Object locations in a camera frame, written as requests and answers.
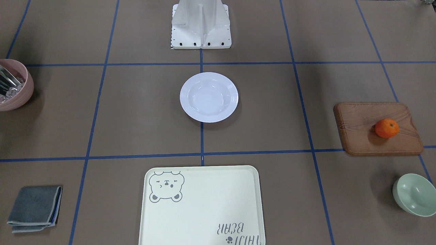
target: white metal bracket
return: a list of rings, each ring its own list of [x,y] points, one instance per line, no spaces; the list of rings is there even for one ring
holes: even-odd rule
[[[228,6],[221,0],[180,0],[173,6],[171,48],[230,48]]]

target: paw print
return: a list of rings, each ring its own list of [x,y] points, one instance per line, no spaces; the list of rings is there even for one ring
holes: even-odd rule
[[[231,236],[229,236],[229,237],[227,237],[226,241],[227,241],[228,244],[231,244],[231,243],[233,243],[232,242],[233,238]]]

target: gray towel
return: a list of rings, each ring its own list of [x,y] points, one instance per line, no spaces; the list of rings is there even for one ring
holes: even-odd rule
[[[54,226],[58,218],[62,187],[23,187],[10,212],[12,233],[41,231]]]

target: light green bowl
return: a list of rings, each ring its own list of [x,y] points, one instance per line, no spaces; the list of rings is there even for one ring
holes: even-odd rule
[[[428,217],[436,214],[436,189],[426,178],[405,174],[392,189],[395,201],[408,213]]]

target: bear face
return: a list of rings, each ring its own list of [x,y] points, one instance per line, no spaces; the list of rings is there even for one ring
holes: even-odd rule
[[[178,202],[182,199],[182,185],[185,182],[183,175],[173,172],[156,173],[148,180],[151,186],[150,201],[156,203],[160,199],[170,199]]]

